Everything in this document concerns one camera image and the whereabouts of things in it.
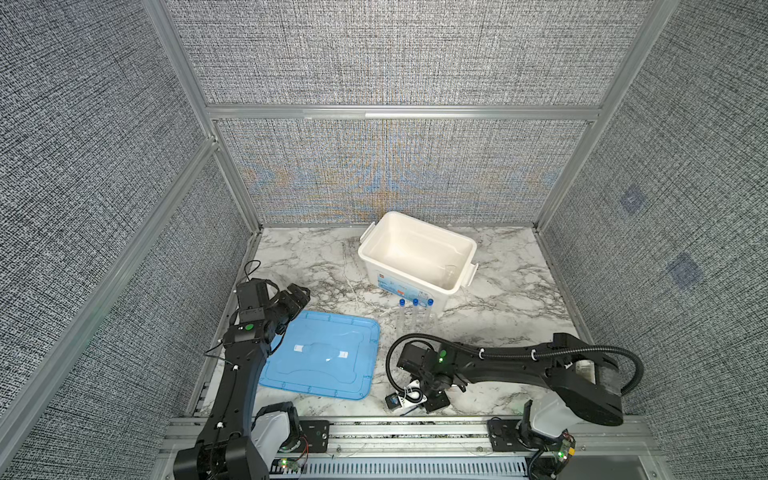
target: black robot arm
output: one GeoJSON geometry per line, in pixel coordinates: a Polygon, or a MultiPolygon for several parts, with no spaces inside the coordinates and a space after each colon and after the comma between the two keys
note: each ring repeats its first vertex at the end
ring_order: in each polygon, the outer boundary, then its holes
{"type": "Polygon", "coordinates": [[[387,376],[398,393],[389,371],[394,348],[409,339],[428,339],[439,343],[437,349],[424,347],[421,341],[404,345],[397,366],[419,380],[426,397],[427,411],[449,404],[445,390],[458,386],[462,391],[470,383],[515,382],[555,391],[578,417],[599,425],[623,422],[621,396],[632,390],[642,377],[642,362],[632,352],[612,346],[591,346],[567,333],[555,333],[551,342],[526,347],[481,348],[450,342],[436,336],[411,333],[397,339],[390,349],[387,376]],[[635,376],[624,387],[619,382],[619,366],[608,353],[629,357],[635,362],[635,376]],[[594,378],[577,372],[576,362],[590,360],[594,378]]]}
{"type": "Polygon", "coordinates": [[[270,348],[274,336],[285,333],[310,301],[310,291],[291,283],[270,298],[267,285],[277,288],[264,279],[237,286],[240,323],[231,326],[221,340],[225,366],[216,401],[195,446],[177,454],[174,477],[178,480],[269,478],[250,437],[256,390],[266,359],[274,353],[270,348]]]}

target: marble tabletop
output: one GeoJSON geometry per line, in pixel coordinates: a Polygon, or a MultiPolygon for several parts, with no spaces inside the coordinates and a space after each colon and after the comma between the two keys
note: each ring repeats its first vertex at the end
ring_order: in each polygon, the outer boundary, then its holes
{"type": "MultiPolygon", "coordinates": [[[[525,346],[552,338],[554,332],[576,330],[530,228],[457,227],[478,244],[473,263],[479,263],[472,284],[450,297],[443,314],[419,332],[478,346],[525,346]]],[[[358,257],[365,228],[267,228],[256,251],[262,265],[258,276],[312,291],[307,310],[364,316],[381,326],[370,394],[362,400],[342,400],[285,392],[260,386],[257,411],[275,402],[291,401],[301,416],[392,415],[384,397],[394,392],[384,372],[387,350],[396,339],[399,298],[369,283],[366,265],[358,257]]],[[[199,415],[206,416],[215,398],[223,363],[211,380],[209,395],[199,415]]],[[[408,375],[392,366],[395,379],[405,385],[408,375]]],[[[503,382],[481,382],[446,390],[451,405],[432,415],[519,415],[541,387],[503,382]]],[[[414,412],[423,415],[423,411],[414,412]]]]}

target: sticker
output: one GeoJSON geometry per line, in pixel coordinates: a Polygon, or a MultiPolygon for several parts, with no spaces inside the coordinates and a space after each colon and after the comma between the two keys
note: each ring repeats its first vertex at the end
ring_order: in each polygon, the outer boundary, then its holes
{"type": "Polygon", "coordinates": [[[424,290],[421,290],[418,287],[411,285],[410,283],[397,280],[385,275],[382,272],[377,273],[379,275],[379,288],[382,290],[394,293],[395,295],[401,296],[402,298],[409,301],[413,301],[413,299],[418,298],[419,302],[426,303],[428,299],[432,298],[428,292],[425,292],[424,290]]]}

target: aluminum frame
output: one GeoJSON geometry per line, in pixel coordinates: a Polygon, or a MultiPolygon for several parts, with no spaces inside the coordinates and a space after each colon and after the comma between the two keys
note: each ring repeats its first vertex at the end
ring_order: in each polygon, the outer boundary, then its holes
{"type": "MultiPolygon", "coordinates": [[[[486,422],[479,416],[303,417],[327,420],[328,452],[312,458],[505,458],[533,452],[493,452],[486,422]]],[[[519,416],[502,415],[516,422],[519,416]]],[[[206,419],[172,419],[150,478],[170,480],[176,453],[194,445],[206,419]]],[[[642,416],[627,415],[624,424],[606,427],[582,422],[569,429],[578,440],[578,454],[636,455],[648,478],[672,479],[663,452],[642,416]]]]}
{"type": "Polygon", "coordinates": [[[184,93],[187,94],[187,100],[190,102],[192,112],[194,112],[197,121],[200,123],[200,128],[203,129],[207,136],[214,136],[220,143],[221,148],[217,152],[216,159],[224,180],[230,188],[232,198],[240,210],[240,214],[243,216],[243,220],[245,220],[251,233],[259,231],[261,222],[259,221],[256,208],[250,199],[243,178],[235,167],[226,145],[223,144],[221,136],[206,112],[203,89],[200,87],[197,76],[194,74],[189,56],[181,45],[179,33],[171,19],[165,2],[163,0],[141,0],[141,3],[144,5],[144,10],[149,15],[157,31],[157,36],[160,38],[168,60],[176,71],[176,76],[181,83],[181,87],[184,89],[184,93]]]}
{"type": "MultiPolygon", "coordinates": [[[[370,222],[355,223],[262,223],[263,228],[367,228],[370,222]]],[[[533,222],[511,223],[433,223],[436,227],[460,228],[460,227],[520,227],[533,228],[533,222]]]]}
{"type": "Polygon", "coordinates": [[[571,189],[584,163],[589,158],[594,146],[600,140],[605,128],[611,121],[621,103],[621,99],[627,93],[630,84],[640,71],[650,50],[653,48],[661,31],[669,21],[670,16],[677,9],[680,0],[656,0],[643,21],[640,30],[637,31],[632,46],[621,66],[616,72],[611,86],[602,103],[600,117],[584,130],[574,153],[566,163],[563,171],[550,190],[547,200],[541,206],[536,225],[540,231],[545,231],[554,216],[554,212],[560,207],[565,195],[571,189]]]}
{"type": "Polygon", "coordinates": [[[372,120],[390,118],[491,120],[597,120],[600,107],[571,105],[261,105],[212,104],[210,118],[302,118],[307,120],[372,120]]]}
{"type": "Polygon", "coordinates": [[[165,195],[144,219],[120,256],[45,355],[0,419],[0,475],[7,469],[67,375],[80,359],[104,318],[131,281],[155,240],[187,195],[215,150],[208,137],[200,144],[165,195]]]}

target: gray fabric wall panel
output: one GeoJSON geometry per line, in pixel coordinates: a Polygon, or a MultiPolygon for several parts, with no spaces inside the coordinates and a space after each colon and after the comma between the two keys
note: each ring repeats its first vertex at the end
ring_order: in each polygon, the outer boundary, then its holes
{"type": "Polygon", "coordinates": [[[768,3],[684,0],[544,232],[680,480],[766,474],[767,65],[768,3]]]}
{"type": "Polygon", "coordinates": [[[583,121],[222,120],[266,223],[533,223],[583,121]]]}
{"type": "Polygon", "coordinates": [[[2,478],[148,478],[249,235],[209,161],[2,478]]]}
{"type": "Polygon", "coordinates": [[[0,12],[2,415],[203,136],[138,0],[0,12]]]}
{"type": "Polygon", "coordinates": [[[211,103],[599,104],[651,0],[168,0],[211,103]]]}

